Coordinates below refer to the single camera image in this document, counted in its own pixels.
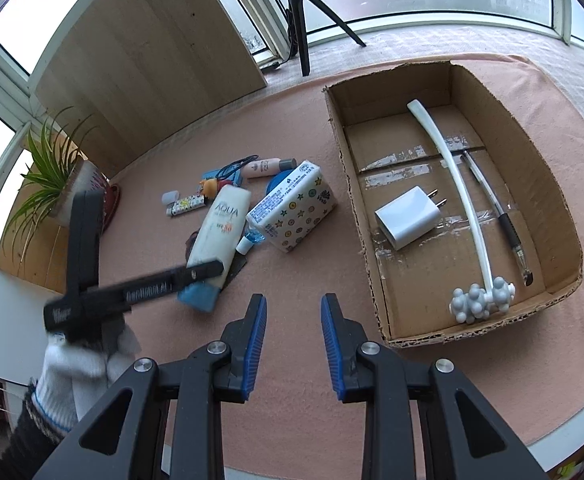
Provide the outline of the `left white gloved hand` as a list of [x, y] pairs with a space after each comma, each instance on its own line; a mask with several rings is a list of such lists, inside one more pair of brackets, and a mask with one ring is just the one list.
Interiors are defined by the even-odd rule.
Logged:
[[127, 324], [117, 337], [113, 353], [95, 344], [69, 342], [62, 334], [50, 335], [41, 376], [31, 393], [34, 409], [52, 431], [65, 437], [134, 362], [140, 350]]

